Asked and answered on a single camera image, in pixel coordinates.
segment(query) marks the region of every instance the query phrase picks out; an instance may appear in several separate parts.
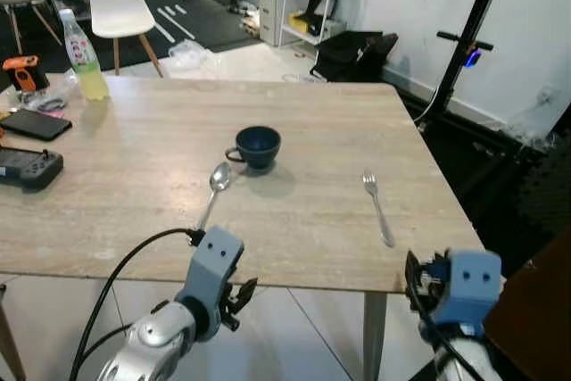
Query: yellow liquid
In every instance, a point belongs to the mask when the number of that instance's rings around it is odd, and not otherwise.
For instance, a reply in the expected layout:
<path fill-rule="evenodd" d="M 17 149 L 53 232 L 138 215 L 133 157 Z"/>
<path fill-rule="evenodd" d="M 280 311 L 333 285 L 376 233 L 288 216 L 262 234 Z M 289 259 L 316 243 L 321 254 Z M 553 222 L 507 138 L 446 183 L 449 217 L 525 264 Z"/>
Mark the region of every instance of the yellow liquid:
<path fill-rule="evenodd" d="M 104 100 L 109 97 L 109 88 L 98 69 L 79 73 L 79 85 L 87 100 Z"/>

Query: blue light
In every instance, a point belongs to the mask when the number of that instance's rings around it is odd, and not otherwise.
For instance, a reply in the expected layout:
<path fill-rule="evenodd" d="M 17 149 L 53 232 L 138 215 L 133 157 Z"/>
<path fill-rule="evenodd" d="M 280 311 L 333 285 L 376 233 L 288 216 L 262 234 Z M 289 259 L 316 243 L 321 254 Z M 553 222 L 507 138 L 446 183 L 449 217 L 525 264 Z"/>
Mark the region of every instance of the blue light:
<path fill-rule="evenodd" d="M 482 52 L 479 49 L 472 51 L 472 54 L 470 54 L 470 56 L 468 57 L 468 60 L 466 61 L 466 64 L 464 64 L 464 67 L 466 67 L 467 69 L 469 69 L 470 67 L 474 67 L 478 59 L 480 58 L 480 55 L 482 55 Z"/>

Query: blue cup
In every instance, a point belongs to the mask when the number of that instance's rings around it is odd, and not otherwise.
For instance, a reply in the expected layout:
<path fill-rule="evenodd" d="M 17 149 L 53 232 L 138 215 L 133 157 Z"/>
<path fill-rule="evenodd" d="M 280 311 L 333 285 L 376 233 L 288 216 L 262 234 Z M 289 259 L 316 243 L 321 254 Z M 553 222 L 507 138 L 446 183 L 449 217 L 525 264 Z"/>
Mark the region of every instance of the blue cup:
<path fill-rule="evenodd" d="M 281 144 L 279 133 L 270 127 L 255 126 L 244 128 L 236 135 L 236 146 L 226 150 L 230 161 L 245 162 L 253 170 L 264 170 L 276 158 Z M 230 156 L 238 152 L 240 158 Z"/>

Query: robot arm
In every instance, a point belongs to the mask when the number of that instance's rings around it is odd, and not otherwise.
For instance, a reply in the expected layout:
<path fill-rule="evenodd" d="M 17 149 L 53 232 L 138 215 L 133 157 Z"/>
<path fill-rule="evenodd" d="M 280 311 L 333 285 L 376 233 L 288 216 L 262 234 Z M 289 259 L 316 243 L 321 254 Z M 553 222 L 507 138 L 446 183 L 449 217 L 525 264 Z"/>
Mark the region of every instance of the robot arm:
<path fill-rule="evenodd" d="M 409 252 L 405 277 L 410 308 L 420 314 L 420 336 L 434 348 L 438 381 L 501 381 L 480 342 L 484 319 L 500 296 L 500 257 L 452 251 L 419 264 Z M 458 355 L 450 353 L 444 342 Z M 459 359 L 479 378 L 470 375 Z"/>
<path fill-rule="evenodd" d="M 109 360 L 98 381 L 164 381 L 194 342 L 211 339 L 221 323 L 239 327 L 237 314 L 252 298 L 257 279 L 246 282 L 236 296 L 228 283 L 244 244 L 220 228 L 200 240 L 186 282 L 175 302 L 133 324 L 126 343 Z"/>

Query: plastic bottle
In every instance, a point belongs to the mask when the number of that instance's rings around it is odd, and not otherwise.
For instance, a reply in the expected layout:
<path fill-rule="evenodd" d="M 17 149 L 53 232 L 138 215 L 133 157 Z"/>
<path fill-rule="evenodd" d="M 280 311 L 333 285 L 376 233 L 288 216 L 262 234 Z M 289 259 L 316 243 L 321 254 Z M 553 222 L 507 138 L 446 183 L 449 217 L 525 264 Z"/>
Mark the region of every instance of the plastic bottle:
<path fill-rule="evenodd" d="M 79 84 L 87 100 L 103 100 L 109 96 L 109 89 L 103 80 L 95 50 L 86 34 L 75 21 L 71 9 L 60 10 L 65 37 L 65 49 L 71 65 L 79 76 Z"/>

